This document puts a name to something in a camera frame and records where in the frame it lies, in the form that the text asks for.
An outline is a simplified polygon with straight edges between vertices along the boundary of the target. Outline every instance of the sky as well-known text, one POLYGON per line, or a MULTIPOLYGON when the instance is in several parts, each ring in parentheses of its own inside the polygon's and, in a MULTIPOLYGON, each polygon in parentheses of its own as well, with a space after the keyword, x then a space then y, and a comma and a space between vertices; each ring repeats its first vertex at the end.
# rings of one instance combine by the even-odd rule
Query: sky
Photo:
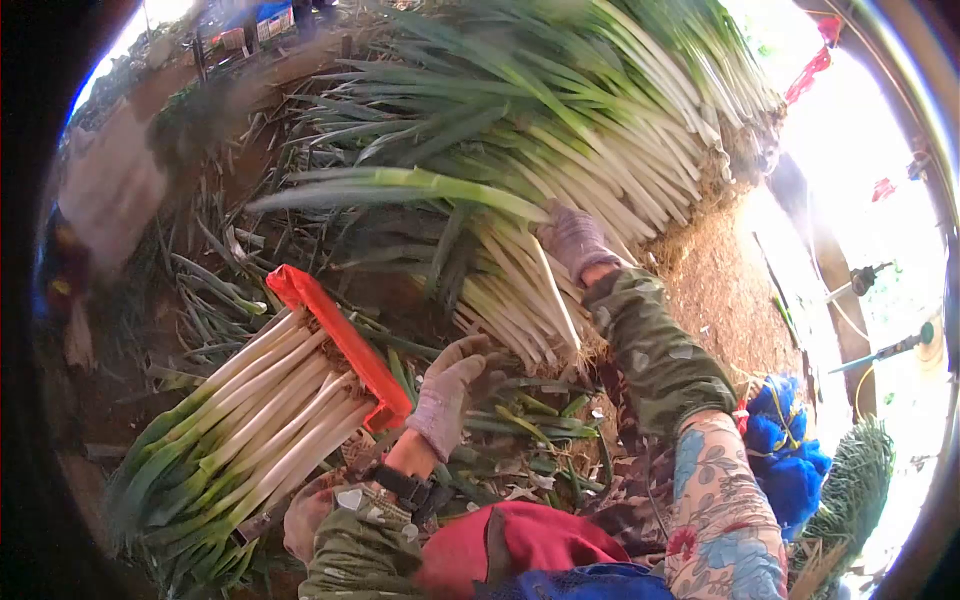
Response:
MULTIPOLYGON (((175 21, 180 18, 193 5, 193 0, 147 0, 143 4, 146 5, 147 16, 150 17, 150 28, 153 29, 160 23, 175 21)), ((86 83, 74 100, 73 108, 70 110, 71 115, 90 97, 93 82, 110 72, 113 67, 112 59, 128 54, 128 48, 133 45, 140 34, 147 31, 147 16, 144 16, 144 6, 141 4, 140 8, 131 17, 130 22, 117 36, 109 52, 90 73, 86 83)))

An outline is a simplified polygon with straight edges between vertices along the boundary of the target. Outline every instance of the plastic crate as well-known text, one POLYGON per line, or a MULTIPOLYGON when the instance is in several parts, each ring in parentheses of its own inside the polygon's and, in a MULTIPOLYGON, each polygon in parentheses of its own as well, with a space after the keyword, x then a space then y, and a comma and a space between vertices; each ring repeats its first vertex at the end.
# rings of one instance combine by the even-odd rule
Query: plastic crate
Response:
POLYGON ((260 41, 279 36, 294 26, 294 9, 288 6, 282 11, 275 12, 273 15, 259 21, 256 24, 256 36, 260 41))
POLYGON ((243 28, 237 27, 220 34, 220 39, 224 42, 224 48, 227 50, 237 50, 242 48, 247 42, 243 35, 243 28))

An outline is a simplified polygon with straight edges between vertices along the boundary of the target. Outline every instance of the yellow wire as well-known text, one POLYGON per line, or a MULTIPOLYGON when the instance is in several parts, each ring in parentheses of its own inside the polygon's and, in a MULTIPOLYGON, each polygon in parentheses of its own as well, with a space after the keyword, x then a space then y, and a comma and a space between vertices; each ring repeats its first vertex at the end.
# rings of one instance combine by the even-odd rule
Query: yellow wire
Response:
POLYGON ((860 383, 856 384, 856 394, 853 395, 853 410, 856 412, 856 419, 858 421, 863 420, 863 417, 860 415, 860 386, 863 385, 867 375, 872 372, 874 372, 874 365, 871 365, 868 370, 864 371, 863 376, 860 377, 860 383))

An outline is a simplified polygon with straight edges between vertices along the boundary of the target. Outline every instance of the wooden pole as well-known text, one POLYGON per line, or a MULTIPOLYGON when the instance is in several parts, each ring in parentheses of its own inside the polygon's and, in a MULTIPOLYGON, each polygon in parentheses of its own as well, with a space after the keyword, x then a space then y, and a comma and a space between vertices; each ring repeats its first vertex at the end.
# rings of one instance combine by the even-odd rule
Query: wooden pole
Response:
POLYGON ((147 15, 147 0, 140 3, 143 7, 143 20, 147 22, 147 41, 153 41, 153 34, 150 32, 150 16, 147 15))

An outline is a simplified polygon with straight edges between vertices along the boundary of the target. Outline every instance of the red plastic strap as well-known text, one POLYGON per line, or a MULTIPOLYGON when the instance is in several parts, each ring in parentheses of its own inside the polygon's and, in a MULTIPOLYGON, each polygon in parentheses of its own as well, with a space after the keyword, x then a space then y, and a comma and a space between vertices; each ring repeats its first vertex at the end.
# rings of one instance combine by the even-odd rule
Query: red plastic strap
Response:
POLYGON ((320 282, 300 269, 280 265, 267 276, 267 285, 290 308, 304 305, 313 313, 360 380, 376 396, 379 403, 364 419, 364 425, 374 433, 402 425, 413 408, 410 398, 326 294, 320 282))
POLYGON ((744 394, 736 403, 736 410, 733 411, 733 420, 736 421, 736 430, 740 432, 740 437, 747 433, 747 421, 750 420, 750 413, 747 412, 747 395, 744 394))
POLYGON ((786 104, 792 105, 797 102, 801 94, 813 87, 813 75, 829 67, 830 62, 829 48, 824 46, 820 49, 820 52, 817 53, 817 56, 813 57, 813 60, 806 64, 804 72, 790 85, 790 89, 786 90, 786 94, 783 95, 786 104))
POLYGON ((880 202, 881 200, 885 200, 896 191, 897 187, 890 182, 890 178, 885 177, 877 183, 874 183, 874 197, 871 202, 880 202))

